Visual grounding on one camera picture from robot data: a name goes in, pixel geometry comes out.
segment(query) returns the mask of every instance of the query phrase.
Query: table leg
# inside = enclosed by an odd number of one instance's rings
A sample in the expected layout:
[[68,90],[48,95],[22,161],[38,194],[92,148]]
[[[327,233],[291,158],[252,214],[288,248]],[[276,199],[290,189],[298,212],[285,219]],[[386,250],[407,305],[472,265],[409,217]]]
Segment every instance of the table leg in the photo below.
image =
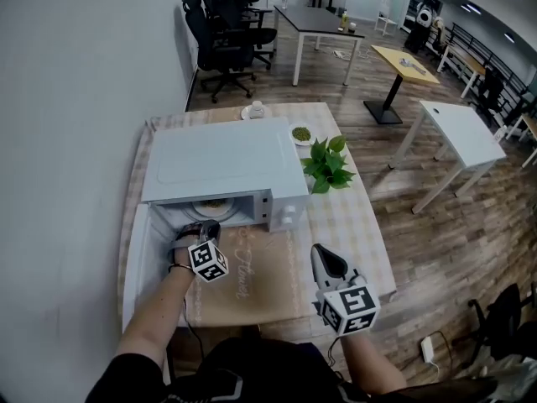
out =
[[470,88],[472,88],[473,82],[476,80],[476,78],[477,78],[477,72],[474,71],[472,74],[472,77],[470,78],[470,81],[468,81],[467,83],[467,87],[462,92],[461,98],[464,98],[467,96],[467,93],[470,91]]
[[354,60],[356,59],[356,54],[358,50],[360,49],[361,43],[362,43],[361,39],[354,41],[354,48],[352,48],[351,59],[349,60],[349,65],[347,67],[347,74],[345,75],[345,81],[343,82],[344,86],[349,85],[349,82],[351,81],[352,66],[354,65]]
[[440,149],[438,149],[438,152],[435,155],[435,160],[438,161],[442,156],[446,153],[446,151],[449,149],[450,145],[445,142]]
[[442,179],[437,186],[430,190],[427,195],[412,208],[412,212],[420,213],[425,206],[431,203],[436,196],[438,196],[448,185],[451,184],[451,181],[453,181],[456,176],[461,173],[461,170],[462,164],[457,161],[457,163],[451,167],[451,170],[447,173],[447,175],[444,176],[444,179]]
[[522,123],[522,117],[520,117],[517,123],[514,125],[514,127],[511,128],[511,131],[509,131],[509,134],[507,135],[506,139],[509,139],[513,135],[514,130],[516,130],[519,127],[520,123]]
[[299,45],[296,49],[295,77],[293,78],[293,86],[299,85],[300,62],[302,61],[302,48],[304,48],[304,35],[300,33]]
[[404,155],[414,141],[414,138],[416,137],[416,134],[418,133],[418,130],[420,129],[424,118],[425,112],[421,112],[420,115],[418,115],[418,117],[415,119],[414,123],[412,124],[412,127],[410,127],[409,132],[406,134],[406,136],[404,136],[403,143],[401,144],[401,146],[399,146],[399,149],[397,149],[397,152],[395,153],[394,157],[389,162],[388,166],[390,169],[395,169],[403,160]]
[[442,57],[440,65],[438,66],[438,69],[436,70],[438,73],[442,71],[442,68],[444,67],[444,63],[446,63],[446,60],[447,60],[447,55],[449,53],[450,53],[450,47],[446,46],[446,52],[444,52],[444,56]]
[[460,197],[463,196],[465,192],[467,192],[468,188],[470,188],[473,184],[475,184],[477,181],[481,179],[481,177],[487,173],[494,165],[496,161],[493,161],[492,163],[486,163],[484,165],[480,165],[476,172],[472,175],[472,177],[468,180],[466,184],[461,186],[456,193],[455,196]]
[[392,102],[394,101],[395,95],[397,94],[397,91],[399,87],[401,86],[402,81],[403,81],[403,78],[401,77],[401,75],[397,75],[397,77],[395,78],[395,82],[392,85],[392,89],[390,90],[388,97],[386,97],[386,100],[384,101],[384,103],[373,101],[373,100],[367,100],[363,102],[365,107],[377,120],[377,123],[379,124],[403,123],[399,115],[391,108]]
[[274,10],[274,29],[276,30],[276,37],[274,38],[273,46],[274,50],[273,52],[276,54],[276,50],[278,49],[278,27],[279,27],[279,12],[277,10]]
[[529,156],[529,158],[522,164],[522,168],[529,164],[529,162],[537,155],[537,149]]

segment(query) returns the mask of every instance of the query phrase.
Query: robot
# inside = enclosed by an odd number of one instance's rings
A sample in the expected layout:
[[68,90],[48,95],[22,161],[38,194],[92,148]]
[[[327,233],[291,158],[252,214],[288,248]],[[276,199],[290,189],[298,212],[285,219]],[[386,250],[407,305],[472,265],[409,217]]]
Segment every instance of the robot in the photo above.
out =
[[418,14],[414,28],[409,34],[409,37],[404,42],[404,47],[410,52],[417,54],[421,48],[425,46],[430,34],[430,26],[436,18],[436,11],[433,9],[434,0],[424,0],[418,4]]
[[380,312],[375,290],[358,268],[350,269],[336,249],[316,243],[311,267],[319,287],[314,306],[337,335],[363,332],[373,326]]

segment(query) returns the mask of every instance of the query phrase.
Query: door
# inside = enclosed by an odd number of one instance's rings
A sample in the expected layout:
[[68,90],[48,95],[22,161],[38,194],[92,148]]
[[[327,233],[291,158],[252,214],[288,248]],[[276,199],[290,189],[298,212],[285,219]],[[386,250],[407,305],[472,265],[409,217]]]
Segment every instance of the door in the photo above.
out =
[[174,236],[175,230],[158,214],[157,207],[138,206],[125,271],[123,331],[136,306],[150,296],[168,274],[168,249]]

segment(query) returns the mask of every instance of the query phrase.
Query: bottle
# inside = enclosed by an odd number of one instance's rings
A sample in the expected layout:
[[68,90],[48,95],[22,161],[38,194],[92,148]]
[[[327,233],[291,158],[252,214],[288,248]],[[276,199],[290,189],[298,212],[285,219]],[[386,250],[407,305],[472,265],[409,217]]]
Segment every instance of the bottle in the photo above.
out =
[[341,25],[340,25],[340,28],[341,28],[342,30],[344,30],[344,29],[347,28],[348,20],[349,20],[349,16],[347,15],[347,11],[345,11],[345,12],[343,12],[343,15],[341,16]]

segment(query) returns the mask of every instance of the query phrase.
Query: wrist strap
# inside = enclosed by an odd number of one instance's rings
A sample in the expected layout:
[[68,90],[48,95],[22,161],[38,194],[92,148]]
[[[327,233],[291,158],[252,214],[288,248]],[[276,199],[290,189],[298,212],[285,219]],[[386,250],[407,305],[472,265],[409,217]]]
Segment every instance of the wrist strap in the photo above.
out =
[[168,273],[169,273],[174,267],[182,267],[183,269],[188,269],[188,270],[190,270],[192,273],[194,273],[194,270],[193,270],[189,265],[185,265],[185,264],[172,264],[172,265],[168,268]]

